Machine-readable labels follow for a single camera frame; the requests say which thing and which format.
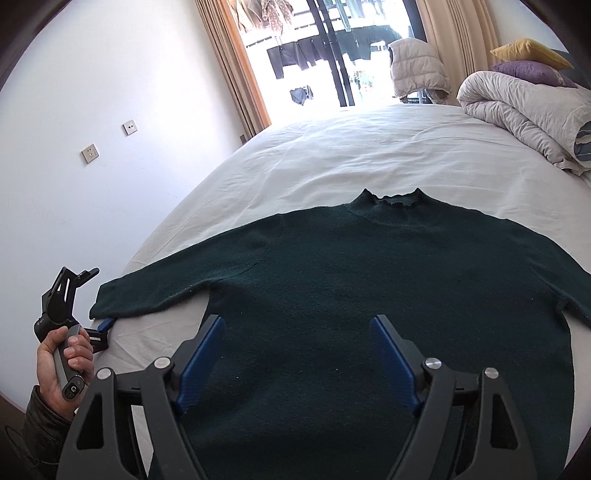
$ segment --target purple pillow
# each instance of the purple pillow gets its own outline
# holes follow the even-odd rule
[[[531,60],[516,60],[497,63],[494,72],[504,73],[531,83],[541,83],[551,87],[577,88],[577,84],[549,65]]]

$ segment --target white bed sheet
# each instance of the white bed sheet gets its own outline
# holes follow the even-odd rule
[[[591,271],[591,189],[582,179],[459,107],[392,105],[270,127],[170,213],[125,273],[275,213],[350,202],[364,188],[383,196],[416,187],[547,235]],[[196,334],[207,301],[202,292],[165,312],[116,322],[97,366],[127,372],[171,355]],[[591,329],[567,320],[575,381],[570,458],[591,425]],[[151,444],[141,417],[138,437],[148,464]]]

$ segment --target pillow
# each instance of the pillow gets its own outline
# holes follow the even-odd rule
[[[494,72],[504,73],[530,83],[541,83],[551,87],[577,88],[577,84],[558,70],[537,61],[516,60],[493,65]]]
[[[562,55],[536,42],[531,38],[522,38],[508,45],[495,48],[491,53],[505,61],[532,60],[550,65],[556,70],[571,69],[573,66]]]

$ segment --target sweater sleeve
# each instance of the sweater sleeve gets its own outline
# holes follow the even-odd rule
[[[574,310],[591,326],[591,275],[548,237],[506,222],[531,271],[559,297],[559,307]]]
[[[9,433],[12,447],[35,480],[54,480],[61,450],[71,423],[60,417],[39,395],[35,386],[31,393],[22,432]]]
[[[224,279],[252,268],[281,235],[273,215],[213,236],[99,289],[91,319],[160,312]]]

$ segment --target curtain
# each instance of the curtain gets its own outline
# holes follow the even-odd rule
[[[195,0],[250,140],[271,124],[246,48],[226,0]]]
[[[458,105],[457,91],[468,75],[489,70],[498,47],[484,0],[417,0],[427,41],[439,53],[452,86],[446,102]]]

